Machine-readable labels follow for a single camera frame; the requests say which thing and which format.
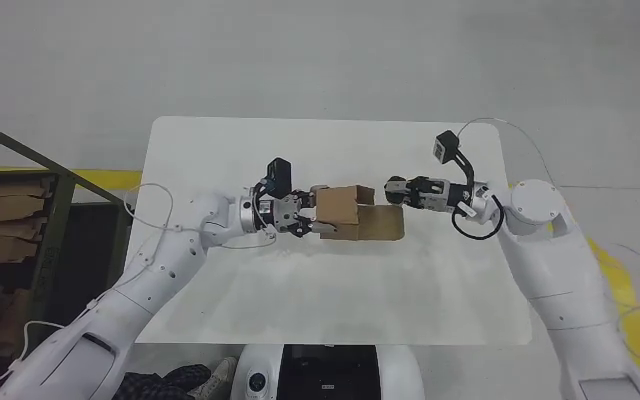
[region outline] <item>cardboard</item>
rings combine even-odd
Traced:
[[[404,237],[402,207],[374,205],[375,190],[354,185],[321,189],[316,193],[316,219],[337,232],[322,233],[331,240],[399,240]]]
[[[44,200],[31,196],[0,197],[0,221],[10,221],[32,216],[42,210]]]
[[[38,245],[15,237],[0,236],[0,264],[19,263],[36,255]]]
[[[49,197],[51,195],[51,178],[24,182],[3,182],[0,184],[0,197],[4,196],[34,196]]]
[[[19,219],[0,222],[0,236],[17,237],[25,240],[42,240],[42,225],[47,222],[46,217]]]

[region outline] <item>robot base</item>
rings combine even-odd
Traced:
[[[247,345],[231,400],[424,400],[408,346]]]

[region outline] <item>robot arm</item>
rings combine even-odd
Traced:
[[[273,199],[260,199],[265,195]],[[0,396],[111,399],[122,382],[136,338],[195,276],[209,248],[255,233],[266,224],[298,237],[335,229],[300,215],[303,208],[315,206],[314,197],[313,190],[292,192],[290,164],[276,159],[249,196],[237,201],[221,194],[194,198],[182,225],[164,231],[157,245],[145,243],[111,289],[26,360],[12,366]]]
[[[434,155],[442,163],[455,159],[458,144],[447,131],[438,136]],[[462,169],[469,178],[470,165]],[[547,328],[563,399],[640,400],[640,373],[618,335],[617,315],[607,307],[598,262],[564,198],[539,180],[491,189],[427,177],[396,176],[385,185],[391,203],[451,213],[454,227],[472,239],[497,236],[516,284]],[[490,220],[494,229],[468,235],[457,226],[457,215],[479,224]],[[552,237],[540,235],[549,224]]]

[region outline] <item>white table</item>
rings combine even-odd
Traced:
[[[213,189],[239,194],[280,156],[294,188],[363,184],[392,175],[463,182],[432,156],[434,138],[461,124],[163,117],[155,121],[143,182],[167,186],[180,222],[188,199]],[[506,185],[498,132],[475,124],[463,150],[477,180]],[[166,216],[168,201],[146,188],[137,213]],[[525,344],[529,311],[496,239],[458,234],[450,215],[405,208],[398,242],[321,241],[279,235],[270,247],[212,249],[206,265],[138,338],[147,343]],[[464,224],[480,233],[489,229]],[[134,223],[129,257],[153,228]],[[232,245],[257,243],[259,235]]]

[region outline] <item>yellow floor marking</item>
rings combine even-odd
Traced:
[[[38,171],[43,168],[1,167],[0,171]],[[142,171],[118,171],[106,169],[72,170],[89,182],[106,190],[128,190],[140,184]]]
[[[631,275],[620,260],[609,255],[606,250],[591,239],[589,239],[589,246],[591,246],[591,251],[593,251],[600,263],[602,273],[609,281],[609,287],[611,288],[613,299],[616,301],[618,314],[623,315],[633,307],[640,306],[633,290]],[[633,353],[640,354],[640,310],[623,317],[620,326],[622,334],[626,336],[627,347]],[[640,357],[636,357],[633,353],[630,351],[629,356],[640,367]]]

